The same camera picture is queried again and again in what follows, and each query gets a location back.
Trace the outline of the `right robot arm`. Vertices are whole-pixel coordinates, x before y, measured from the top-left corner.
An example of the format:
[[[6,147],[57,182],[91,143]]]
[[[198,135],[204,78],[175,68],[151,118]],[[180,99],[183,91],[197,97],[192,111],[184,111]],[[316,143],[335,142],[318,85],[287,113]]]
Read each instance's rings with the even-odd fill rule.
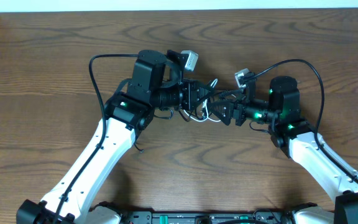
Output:
[[[358,171],[336,154],[300,112],[300,92],[294,78],[276,77],[270,82],[268,101],[254,97],[253,80],[238,78],[242,95],[222,98],[208,105],[224,124],[232,120],[267,124],[273,144],[317,181],[334,202],[328,212],[315,204],[304,204],[287,212],[282,223],[358,223]]]

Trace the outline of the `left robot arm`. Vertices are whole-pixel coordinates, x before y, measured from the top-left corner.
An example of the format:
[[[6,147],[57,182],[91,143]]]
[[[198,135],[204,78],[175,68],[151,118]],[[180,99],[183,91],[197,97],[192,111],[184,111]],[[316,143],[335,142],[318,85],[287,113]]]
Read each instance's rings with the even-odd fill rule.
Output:
[[[155,117],[155,110],[194,110],[212,96],[217,80],[204,85],[184,77],[198,54],[141,50],[132,77],[120,82],[108,101],[91,141],[59,183],[39,203],[25,200],[17,223],[120,223],[122,215],[91,204],[119,159]]]

